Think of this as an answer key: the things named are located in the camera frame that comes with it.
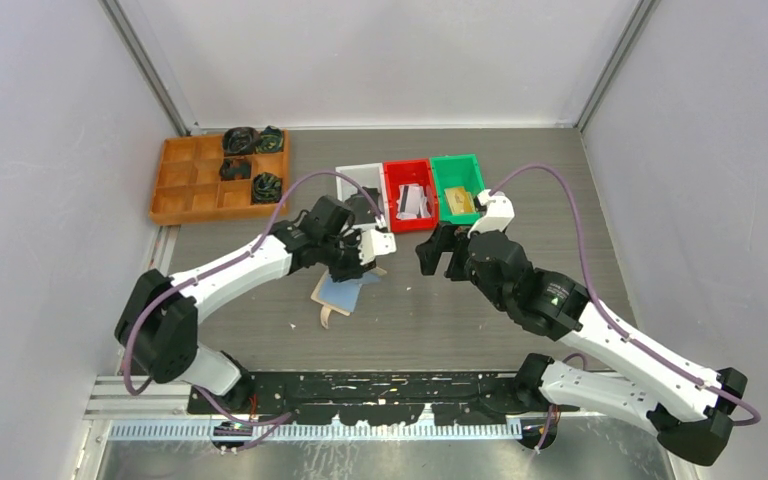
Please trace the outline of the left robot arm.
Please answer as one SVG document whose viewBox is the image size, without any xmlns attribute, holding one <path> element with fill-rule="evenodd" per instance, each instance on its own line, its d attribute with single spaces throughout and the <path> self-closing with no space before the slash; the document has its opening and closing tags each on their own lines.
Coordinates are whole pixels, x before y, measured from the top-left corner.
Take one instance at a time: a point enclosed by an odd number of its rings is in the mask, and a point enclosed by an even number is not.
<svg viewBox="0 0 768 480">
<path fill-rule="evenodd" d="M 229 413 L 246 409 L 254 379 L 229 354 L 206 346 L 200 325 L 228 302 L 267 282 L 314 265 L 338 283 L 374 269 L 396 250 L 395 237 L 379 225 L 361 229 L 354 213 L 331 195 L 320 197 L 294 220 L 280 220 L 245 246 L 208 264 L 171 276 L 151 269 L 140 275 L 114 329 L 149 379 L 183 381 Z"/>
</svg>

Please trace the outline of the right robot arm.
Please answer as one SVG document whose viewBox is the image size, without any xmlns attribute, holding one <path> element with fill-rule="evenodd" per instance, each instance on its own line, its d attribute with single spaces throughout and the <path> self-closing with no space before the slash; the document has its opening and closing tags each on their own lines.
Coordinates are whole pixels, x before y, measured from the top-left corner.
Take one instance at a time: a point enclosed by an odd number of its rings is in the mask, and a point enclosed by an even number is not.
<svg viewBox="0 0 768 480">
<path fill-rule="evenodd" d="M 503 231 L 467 233 L 438 224 L 415 249 L 420 271 L 432 276 L 450 254 L 445 277 L 468 281 L 523 330 L 560 342 L 616 371 L 605 377 L 546 355 L 530 354 L 513 388 L 518 403 L 537 411 L 551 404 L 603 413 L 651 435 L 688 462 L 711 466 L 726 448 L 731 417 L 747 377 L 714 370 L 669 350 L 556 271 L 535 267 Z"/>
</svg>

